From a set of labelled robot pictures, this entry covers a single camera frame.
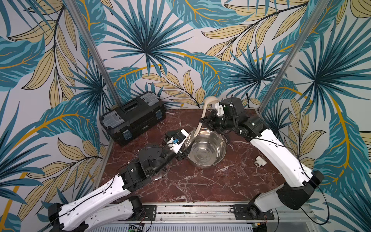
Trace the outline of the stainless steel pot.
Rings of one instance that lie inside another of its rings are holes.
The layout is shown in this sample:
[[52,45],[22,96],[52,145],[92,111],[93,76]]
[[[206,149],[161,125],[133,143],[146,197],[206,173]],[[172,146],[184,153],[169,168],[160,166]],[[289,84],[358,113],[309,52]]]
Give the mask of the stainless steel pot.
[[193,130],[183,143],[183,148],[189,150],[187,159],[194,166],[209,168],[220,163],[227,152],[227,140],[214,131],[203,128],[195,136]]

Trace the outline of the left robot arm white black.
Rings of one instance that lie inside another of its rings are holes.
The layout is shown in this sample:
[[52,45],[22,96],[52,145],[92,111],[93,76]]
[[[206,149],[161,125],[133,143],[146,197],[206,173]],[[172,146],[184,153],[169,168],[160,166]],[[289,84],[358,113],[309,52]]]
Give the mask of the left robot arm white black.
[[107,183],[69,204],[48,208],[52,232],[91,232],[118,220],[139,217],[143,206],[132,193],[152,182],[173,159],[181,160],[190,151],[184,146],[189,133],[184,129],[166,133],[162,145],[149,144],[137,152]]

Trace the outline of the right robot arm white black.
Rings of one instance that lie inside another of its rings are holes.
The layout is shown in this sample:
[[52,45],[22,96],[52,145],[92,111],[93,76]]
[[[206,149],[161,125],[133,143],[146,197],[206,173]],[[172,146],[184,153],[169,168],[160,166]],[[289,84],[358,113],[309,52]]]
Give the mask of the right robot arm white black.
[[219,101],[217,97],[207,97],[199,125],[207,125],[219,134],[235,132],[262,152],[281,173],[285,179],[282,186],[261,193],[251,201],[252,207],[259,212],[282,206],[299,210],[324,179],[320,171],[306,167],[282,145],[260,117],[248,116],[239,98]]

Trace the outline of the white pipe elbow fitting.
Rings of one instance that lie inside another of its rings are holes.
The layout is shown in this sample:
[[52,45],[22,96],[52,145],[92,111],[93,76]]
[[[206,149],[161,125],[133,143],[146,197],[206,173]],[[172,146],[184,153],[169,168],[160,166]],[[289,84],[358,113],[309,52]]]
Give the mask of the white pipe elbow fitting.
[[264,167],[267,162],[261,156],[258,156],[256,157],[254,164],[256,167]]

